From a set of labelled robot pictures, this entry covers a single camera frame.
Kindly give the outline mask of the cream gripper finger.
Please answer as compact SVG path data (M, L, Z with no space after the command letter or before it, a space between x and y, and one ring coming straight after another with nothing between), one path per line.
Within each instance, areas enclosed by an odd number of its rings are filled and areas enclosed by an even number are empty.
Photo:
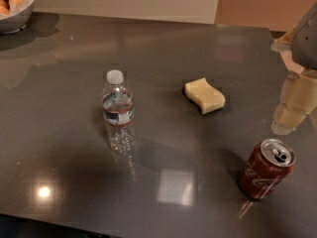
M271 130L277 135L295 131L317 107L317 71L305 69L297 74L291 71L284 81L280 102L273 114Z
M300 74L304 67L296 63L292 58L292 41L294 37L294 31L288 31L280 38L273 41L270 49L280 54L286 68L289 71Z

